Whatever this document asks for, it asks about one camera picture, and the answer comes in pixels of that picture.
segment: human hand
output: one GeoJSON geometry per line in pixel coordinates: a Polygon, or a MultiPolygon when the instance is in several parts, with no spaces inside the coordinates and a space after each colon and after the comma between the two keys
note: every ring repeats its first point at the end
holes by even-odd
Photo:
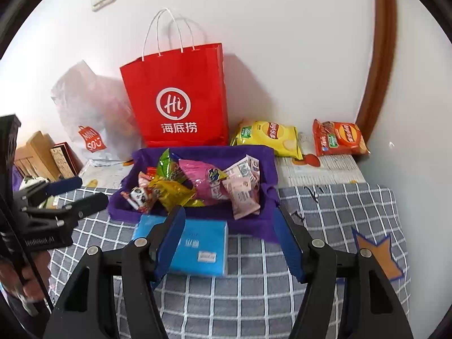
{"type": "MultiPolygon", "coordinates": [[[[48,268],[50,262],[50,254],[48,251],[42,251],[37,253],[33,257],[36,268],[41,275],[44,285],[48,289],[50,270],[48,268]]],[[[30,266],[26,266],[22,269],[23,277],[28,281],[23,287],[23,293],[26,297],[34,301],[41,301],[44,299],[44,294],[41,291],[38,281],[36,280],[33,271],[30,266]]],[[[20,287],[21,283],[16,271],[10,262],[0,261],[0,283],[3,287],[14,296],[17,296],[16,287],[20,287]]]]}

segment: purple storage bin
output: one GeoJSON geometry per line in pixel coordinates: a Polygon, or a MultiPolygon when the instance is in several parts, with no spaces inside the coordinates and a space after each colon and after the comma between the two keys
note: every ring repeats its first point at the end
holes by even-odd
{"type": "MultiPolygon", "coordinates": [[[[161,154],[166,148],[145,148],[133,153],[135,164],[130,173],[123,179],[122,188],[114,193],[108,204],[108,212],[112,219],[138,223],[141,213],[134,210],[121,196],[120,191],[130,191],[138,185],[138,174],[140,171],[146,173],[147,167],[156,167],[161,154]]],[[[210,163],[221,170],[243,159],[247,154],[259,159],[260,170],[260,213],[258,216],[249,215],[235,220],[232,215],[230,202],[217,205],[194,208],[186,207],[187,218],[217,219],[227,221],[229,233],[249,234],[253,237],[262,238],[269,242],[277,242],[273,229],[273,211],[279,205],[279,197],[276,191],[278,176],[275,167],[275,156],[273,149],[264,145],[241,145],[241,146],[193,146],[170,148],[172,152],[183,159],[198,160],[210,163]]],[[[164,208],[154,207],[152,214],[166,215],[164,208]]]]}

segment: orange star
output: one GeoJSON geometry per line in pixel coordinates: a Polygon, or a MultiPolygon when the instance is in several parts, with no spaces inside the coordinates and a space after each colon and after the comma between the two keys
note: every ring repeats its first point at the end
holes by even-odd
{"type": "Polygon", "coordinates": [[[383,240],[374,244],[374,242],[368,240],[354,230],[352,228],[353,238],[355,239],[356,248],[359,251],[360,249],[368,249],[372,252],[372,254],[377,259],[381,268],[385,272],[387,278],[392,281],[396,279],[400,279],[403,277],[403,270],[397,265],[392,257],[391,252],[391,235],[387,235],[383,240]]]}

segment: white wall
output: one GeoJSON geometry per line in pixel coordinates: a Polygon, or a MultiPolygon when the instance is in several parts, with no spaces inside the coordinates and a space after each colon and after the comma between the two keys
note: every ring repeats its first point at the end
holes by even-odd
{"type": "Polygon", "coordinates": [[[452,304],[452,45],[419,0],[397,2],[392,80],[371,157],[359,166],[367,181],[394,189],[409,252],[409,320],[424,339],[452,304]]]}
{"type": "MultiPolygon", "coordinates": [[[[51,87],[82,59],[97,74],[121,78],[119,67],[141,54],[148,23],[164,6],[191,20],[196,44],[223,43],[230,126],[247,116],[309,131],[315,117],[355,119],[374,0],[117,0],[98,12],[90,0],[43,0],[0,61],[0,114],[17,113],[19,141],[36,130],[67,140],[51,87]]],[[[148,53],[156,51],[152,38],[148,53]]]]}

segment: gray checkered cloth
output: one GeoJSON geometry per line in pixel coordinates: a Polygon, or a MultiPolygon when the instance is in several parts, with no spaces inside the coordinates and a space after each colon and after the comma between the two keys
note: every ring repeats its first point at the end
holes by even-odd
{"type": "MultiPolygon", "coordinates": [[[[410,277],[406,246],[392,191],[368,184],[279,189],[282,204],[299,210],[313,238],[335,249],[356,252],[351,227],[379,241],[391,233],[392,252],[405,276],[393,282],[408,313],[410,277]]],[[[115,190],[85,188],[60,198],[59,206],[92,192],[111,195],[115,190]]],[[[295,222],[302,223],[294,217],[295,222]]],[[[52,253],[51,296],[56,301],[84,251],[125,246],[135,225],[110,220],[106,211],[83,219],[74,230],[74,245],[52,253]]],[[[289,273],[278,244],[247,236],[229,236],[228,275],[222,278],[167,274],[155,289],[155,299],[170,339],[286,338],[292,329],[306,285],[289,273]]],[[[121,279],[114,278],[115,303],[121,338],[130,338],[121,279]]],[[[344,286],[336,285],[327,338],[337,337],[344,286]]]]}

